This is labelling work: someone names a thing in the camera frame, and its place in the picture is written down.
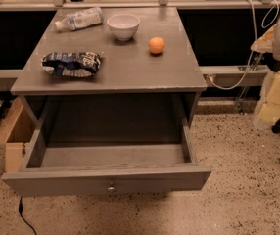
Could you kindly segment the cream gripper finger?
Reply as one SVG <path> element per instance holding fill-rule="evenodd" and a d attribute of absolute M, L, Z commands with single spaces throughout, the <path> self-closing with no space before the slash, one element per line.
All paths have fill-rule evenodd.
<path fill-rule="evenodd" d="M 280 120 L 280 71 L 270 71 L 263 81 L 260 99 L 254 110 L 253 125 L 266 130 Z"/>

